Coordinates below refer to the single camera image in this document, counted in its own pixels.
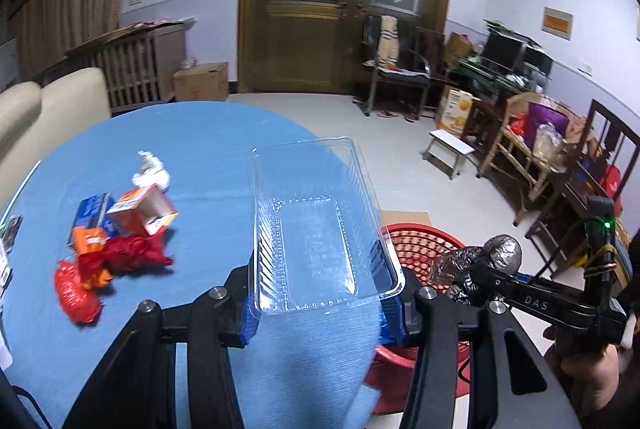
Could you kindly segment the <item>person's right hand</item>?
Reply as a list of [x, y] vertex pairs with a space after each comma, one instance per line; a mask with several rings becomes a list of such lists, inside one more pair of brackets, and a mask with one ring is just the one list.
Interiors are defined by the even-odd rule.
[[544, 359], [570, 398], [583, 428], [639, 427], [639, 333], [630, 349], [608, 345], [600, 353], [562, 357], [561, 331], [549, 326]]

